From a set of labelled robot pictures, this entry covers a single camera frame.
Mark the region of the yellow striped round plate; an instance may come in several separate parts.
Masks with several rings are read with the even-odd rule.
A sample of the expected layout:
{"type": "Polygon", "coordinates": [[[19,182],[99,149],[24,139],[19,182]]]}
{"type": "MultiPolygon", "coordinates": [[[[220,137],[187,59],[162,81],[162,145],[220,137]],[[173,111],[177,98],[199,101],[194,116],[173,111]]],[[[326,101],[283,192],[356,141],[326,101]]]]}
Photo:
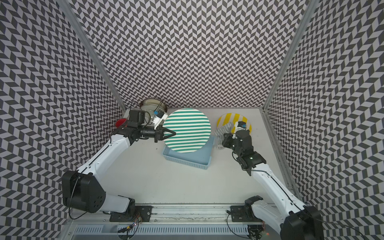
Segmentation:
{"type": "Polygon", "coordinates": [[[232,123],[233,125],[235,125],[236,122],[246,123],[246,130],[249,130],[250,133],[252,132],[253,127],[251,125],[251,122],[245,116],[237,113],[228,113],[220,116],[217,120],[217,129],[227,125],[228,123],[232,123]]]}

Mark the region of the green striped round plate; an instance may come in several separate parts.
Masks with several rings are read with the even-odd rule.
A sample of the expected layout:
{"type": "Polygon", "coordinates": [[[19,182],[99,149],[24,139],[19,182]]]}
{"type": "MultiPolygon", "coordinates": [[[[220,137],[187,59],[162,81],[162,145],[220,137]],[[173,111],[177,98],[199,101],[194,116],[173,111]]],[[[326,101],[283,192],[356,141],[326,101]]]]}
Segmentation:
{"type": "Polygon", "coordinates": [[[208,117],[196,109],[179,109],[171,113],[163,127],[176,132],[164,142],[168,148],[179,153],[199,150],[209,140],[212,132],[208,117]]]}

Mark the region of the grey striped fluffy cloth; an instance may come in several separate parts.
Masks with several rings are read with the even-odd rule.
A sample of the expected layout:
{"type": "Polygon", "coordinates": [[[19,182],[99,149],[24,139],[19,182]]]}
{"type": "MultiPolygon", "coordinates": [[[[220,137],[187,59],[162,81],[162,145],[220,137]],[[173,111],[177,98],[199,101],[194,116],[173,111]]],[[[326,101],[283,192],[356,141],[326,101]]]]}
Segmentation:
{"type": "Polygon", "coordinates": [[[222,143],[223,143],[225,134],[231,133],[233,127],[234,127],[234,123],[232,122],[227,123],[221,127],[217,127],[217,130],[215,131],[215,135],[218,141],[218,144],[217,144],[218,150],[224,149],[222,143]]]}

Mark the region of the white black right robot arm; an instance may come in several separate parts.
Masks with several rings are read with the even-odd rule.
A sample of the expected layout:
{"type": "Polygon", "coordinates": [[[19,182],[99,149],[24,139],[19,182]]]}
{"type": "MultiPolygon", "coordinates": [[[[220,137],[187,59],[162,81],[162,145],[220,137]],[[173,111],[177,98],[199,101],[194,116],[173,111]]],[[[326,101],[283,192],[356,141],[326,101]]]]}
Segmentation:
{"type": "Polygon", "coordinates": [[[275,204],[267,204],[260,196],[245,201],[251,215],[264,221],[280,234],[282,240],[323,240],[324,229],[321,211],[307,206],[296,197],[273,173],[267,161],[252,145],[249,131],[225,133],[223,147],[237,155],[242,170],[263,187],[275,204]]]}

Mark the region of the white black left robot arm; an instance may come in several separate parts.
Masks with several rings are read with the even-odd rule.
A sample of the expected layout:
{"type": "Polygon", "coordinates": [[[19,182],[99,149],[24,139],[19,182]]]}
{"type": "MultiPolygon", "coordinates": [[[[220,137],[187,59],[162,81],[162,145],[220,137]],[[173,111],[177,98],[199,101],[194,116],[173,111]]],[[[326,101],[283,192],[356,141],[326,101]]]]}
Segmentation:
{"type": "Polygon", "coordinates": [[[146,124],[146,112],[131,110],[128,118],[111,134],[107,143],[85,164],[75,171],[67,171],[62,176],[63,204],[69,209],[86,213],[109,212],[134,217],[135,200],[128,197],[106,193],[100,181],[107,170],[120,155],[138,140],[153,138],[155,142],[164,141],[169,133],[176,133],[162,125],[168,115],[156,111],[153,122],[146,124]]]}

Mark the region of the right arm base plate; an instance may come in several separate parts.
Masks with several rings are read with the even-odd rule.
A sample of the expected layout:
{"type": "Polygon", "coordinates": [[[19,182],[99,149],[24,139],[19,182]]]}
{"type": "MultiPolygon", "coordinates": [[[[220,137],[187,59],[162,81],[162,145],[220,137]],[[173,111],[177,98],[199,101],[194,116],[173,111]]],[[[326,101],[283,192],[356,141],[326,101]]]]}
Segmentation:
{"type": "Polygon", "coordinates": [[[234,223],[262,223],[261,219],[254,216],[250,207],[230,206],[231,220],[234,223]]]}

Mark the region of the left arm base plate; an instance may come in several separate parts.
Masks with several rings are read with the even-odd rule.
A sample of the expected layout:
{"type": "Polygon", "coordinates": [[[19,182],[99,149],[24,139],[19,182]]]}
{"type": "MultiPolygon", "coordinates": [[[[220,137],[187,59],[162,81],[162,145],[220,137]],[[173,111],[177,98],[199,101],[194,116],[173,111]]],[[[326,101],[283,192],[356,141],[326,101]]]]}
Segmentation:
{"type": "Polygon", "coordinates": [[[136,218],[140,222],[149,222],[152,216],[153,206],[151,205],[139,205],[132,208],[128,208],[126,213],[111,213],[110,222],[123,223],[133,222],[136,218]]]}

